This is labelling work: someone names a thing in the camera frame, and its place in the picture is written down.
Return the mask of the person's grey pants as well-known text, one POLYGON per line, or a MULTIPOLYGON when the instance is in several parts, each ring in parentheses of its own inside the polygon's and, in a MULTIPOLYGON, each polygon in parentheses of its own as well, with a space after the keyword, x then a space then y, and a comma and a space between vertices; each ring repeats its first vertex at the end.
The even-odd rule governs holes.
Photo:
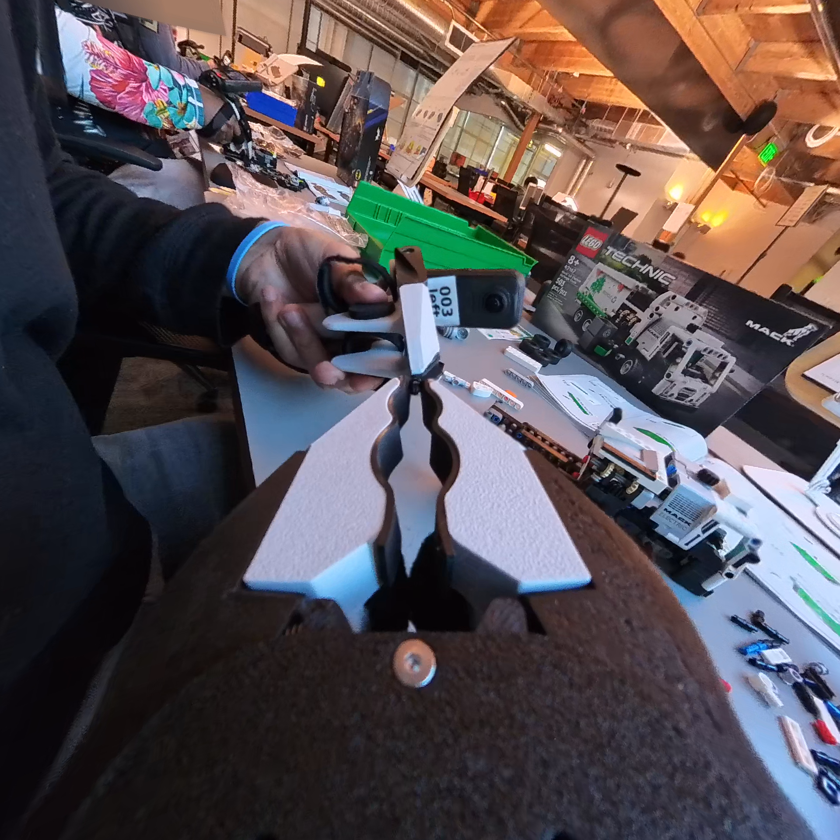
POLYGON ((188 417, 91 441, 150 524, 166 581, 249 493, 231 416, 188 417))

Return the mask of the printed instruction page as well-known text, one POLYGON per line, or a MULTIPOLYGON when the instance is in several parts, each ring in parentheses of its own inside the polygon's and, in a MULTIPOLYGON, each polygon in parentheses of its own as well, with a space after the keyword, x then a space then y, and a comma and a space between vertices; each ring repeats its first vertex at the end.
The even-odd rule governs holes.
POLYGON ((804 372, 804 378, 832 394, 839 393, 839 353, 804 372))

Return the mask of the blue plastic bin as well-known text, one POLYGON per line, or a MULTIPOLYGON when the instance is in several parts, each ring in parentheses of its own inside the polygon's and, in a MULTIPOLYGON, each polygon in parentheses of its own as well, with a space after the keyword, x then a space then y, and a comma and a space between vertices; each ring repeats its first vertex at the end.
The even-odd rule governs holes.
POLYGON ((245 101, 251 110, 292 128, 296 127, 298 107, 293 101, 264 90, 247 92, 245 101))

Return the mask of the blue wristband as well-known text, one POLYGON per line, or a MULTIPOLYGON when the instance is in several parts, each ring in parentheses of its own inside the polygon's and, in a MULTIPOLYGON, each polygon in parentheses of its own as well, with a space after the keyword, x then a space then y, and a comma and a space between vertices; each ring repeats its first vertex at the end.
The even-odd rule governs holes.
POLYGON ((225 282, 229 296, 232 299, 235 299, 240 305, 248 305, 246 299, 242 297, 237 287, 238 276, 244 261, 248 257, 248 254, 262 239, 267 236, 272 236, 278 229, 286 227, 288 227, 286 223, 279 221, 269 220, 261 222, 256 225, 237 246, 228 263, 225 282))

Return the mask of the pile of small lego pieces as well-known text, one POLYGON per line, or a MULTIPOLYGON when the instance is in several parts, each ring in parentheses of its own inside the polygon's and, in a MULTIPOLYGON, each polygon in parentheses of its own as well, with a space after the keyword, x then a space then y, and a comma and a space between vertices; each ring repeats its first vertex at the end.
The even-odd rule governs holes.
POLYGON ((715 663, 751 743, 808 820, 838 830, 838 660, 777 612, 726 608, 715 663))

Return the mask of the person's left forearm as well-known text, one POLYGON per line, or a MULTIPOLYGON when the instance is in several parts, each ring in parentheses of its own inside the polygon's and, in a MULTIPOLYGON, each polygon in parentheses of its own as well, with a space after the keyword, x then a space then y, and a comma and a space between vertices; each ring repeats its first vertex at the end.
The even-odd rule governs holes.
POLYGON ((230 346, 256 324, 230 267, 260 224, 218 203, 181 210, 141 198, 56 152, 48 186, 79 320, 120 319, 230 346))

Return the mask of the black lego model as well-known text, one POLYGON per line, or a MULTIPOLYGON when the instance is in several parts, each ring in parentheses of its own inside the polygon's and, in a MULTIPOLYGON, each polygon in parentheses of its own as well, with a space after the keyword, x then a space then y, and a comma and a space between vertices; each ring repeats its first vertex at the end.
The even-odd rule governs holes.
POLYGON ((222 145, 224 157, 252 174, 265 186, 285 188, 294 193, 308 189, 307 182, 299 175, 278 169, 279 159, 253 142, 231 142, 222 145))

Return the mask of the white display board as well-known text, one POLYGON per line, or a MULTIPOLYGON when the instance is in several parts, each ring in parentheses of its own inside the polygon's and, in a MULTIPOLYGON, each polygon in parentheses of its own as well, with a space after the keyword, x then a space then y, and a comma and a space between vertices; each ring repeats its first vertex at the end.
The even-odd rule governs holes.
POLYGON ((386 166, 398 184, 414 187, 448 130, 456 101, 514 43, 515 38, 478 42, 446 70, 412 111, 386 166))

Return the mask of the dark lego box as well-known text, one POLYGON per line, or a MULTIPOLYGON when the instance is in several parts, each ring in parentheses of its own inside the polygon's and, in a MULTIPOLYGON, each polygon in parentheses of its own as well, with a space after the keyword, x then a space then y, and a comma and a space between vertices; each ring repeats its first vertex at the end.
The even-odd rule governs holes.
POLYGON ((355 188, 369 181, 375 171, 390 111, 392 89, 369 70, 351 81, 341 107, 338 177, 355 188))

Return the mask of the open instruction booklet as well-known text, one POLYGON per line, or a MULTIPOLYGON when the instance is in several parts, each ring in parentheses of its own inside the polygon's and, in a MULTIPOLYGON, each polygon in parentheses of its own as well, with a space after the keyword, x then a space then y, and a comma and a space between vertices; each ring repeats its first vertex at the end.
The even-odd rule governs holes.
POLYGON ((634 434, 645 436, 695 463, 709 455, 707 441, 697 431, 636 407, 593 375, 533 374, 528 379, 535 391, 591 438, 618 408, 624 426, 634 434))

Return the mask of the dark overhead bar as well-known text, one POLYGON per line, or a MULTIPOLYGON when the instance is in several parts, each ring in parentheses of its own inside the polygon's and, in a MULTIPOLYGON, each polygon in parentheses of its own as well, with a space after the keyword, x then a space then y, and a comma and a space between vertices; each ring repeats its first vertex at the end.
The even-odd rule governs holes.
POLYGON ((716 170, 778 104, 713 80, 658 2, 558 1, 546 8, 688 148, 716 170))

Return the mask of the clear plastic bags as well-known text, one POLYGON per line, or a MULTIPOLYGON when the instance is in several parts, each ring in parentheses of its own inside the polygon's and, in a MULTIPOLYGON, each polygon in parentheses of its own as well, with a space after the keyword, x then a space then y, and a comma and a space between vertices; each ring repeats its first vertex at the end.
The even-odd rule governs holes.
POLYGON ((321 230, 359 250, 369 244, 369 235, 357 229, 345 213, 329 203, 310 198, 308 191, 291 192, 284 187, 262 184, 239 167, 232 169, 232 175, 234 193, 224 203, 235 215, 321 230))

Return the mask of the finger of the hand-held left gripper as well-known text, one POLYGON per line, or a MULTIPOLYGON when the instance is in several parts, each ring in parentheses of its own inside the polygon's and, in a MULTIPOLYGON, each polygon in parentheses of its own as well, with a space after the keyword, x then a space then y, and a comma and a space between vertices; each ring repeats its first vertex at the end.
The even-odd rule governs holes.
POLYGON ((404 349, 400 376, 407 380, 407 389, 413 376, 422 377, 425 383, 442 374, 438 333, 434 320, 429 289, 423 282, 400 287, 404 349))

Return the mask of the white lego truck model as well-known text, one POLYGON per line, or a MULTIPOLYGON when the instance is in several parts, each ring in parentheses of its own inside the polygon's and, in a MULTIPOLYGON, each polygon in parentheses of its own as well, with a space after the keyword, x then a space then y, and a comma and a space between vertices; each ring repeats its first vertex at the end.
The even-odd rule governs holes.
POLYGON ((681 458, 640 415, 613 408, 584 457, 501 404, 485 418, 571 478, 688 592, 709 597, 761 562, 763 540, 749 521, 749 504, 717 472, 681 458))

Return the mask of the white lego beam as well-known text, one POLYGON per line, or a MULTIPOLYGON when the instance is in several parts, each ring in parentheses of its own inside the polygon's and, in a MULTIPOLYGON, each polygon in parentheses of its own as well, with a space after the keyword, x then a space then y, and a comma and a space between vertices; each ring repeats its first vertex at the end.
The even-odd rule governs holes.
POLYGON ((502 404, 505 404, 510 407, 513 411, 521 411, 523 408, 523 402, 517 398, 515 394, 510 393, 498 385, 493 384, 493 382, 489 381, 488 379, 482 379, 478 381, 478 386, 483 390, 487 391, 493 398, 502 404))

